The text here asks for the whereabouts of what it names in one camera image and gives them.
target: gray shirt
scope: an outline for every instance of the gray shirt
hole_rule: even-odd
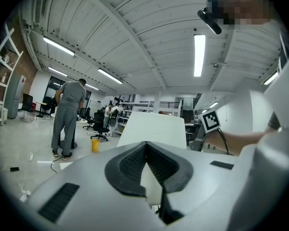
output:
[[[67,106],[77,111],[79,108],[79,102],[85,101],[86,89],[79,81],[68,81],[60,88],[60,90],[63,91],[63,96],[59,102],[59,106]]]

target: refrigerator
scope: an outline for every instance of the refrigerator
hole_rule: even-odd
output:
[[[18,105],[20,103],[25,81],[26,77],[13,72],[4,101],[4,108],[8,109],[9,119],[13,119],[17,116]]]

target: window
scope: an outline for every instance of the window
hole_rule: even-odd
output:
[[[56,92],[63,86],[63,84],[65,83],[65,81],[62,81],[58,78],[55,77],[51,77],[44,95],[44,99],[46,97],[50,97],[50,98],[54,98]],[[87,108],[90,96],[91,96],[91,92],[90,91],[86,91],[86,98],[85,101],[83,102],[83,107]]]

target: railing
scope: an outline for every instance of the railing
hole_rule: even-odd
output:
[[[140,103],[148,104],[149,101],[140,101]],[[180,102],[159,102],[160,108],[178,109]]]

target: desk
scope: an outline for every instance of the desk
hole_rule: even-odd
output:
[[[36,103],[39,103],[39,104],[40,104],[40,107],[39,107],[39,115],[37,115],[37,117],[43,118],[43,115],[41,114],[42,105],[47,105],[47,104],[46,104],[46,103],[43,103],[43,102],[36,102]]]
[[[87,123],[86,120],[80,120],[80,121],[77,121],[76,124],[84,124],[84,123]],[[75,125],[75,128],[74,128],[74,133],[73,133],[73,139],[72,139],[72,146],[71,146],[71,149],[75,149],[77,148],[77,143],[75,142],[75,130],[76,130],[76,125]],[[63,149],[64,148],[64,141],[61,140],[61,135],[59,135],[59,142],[58,142],[58,146]]]

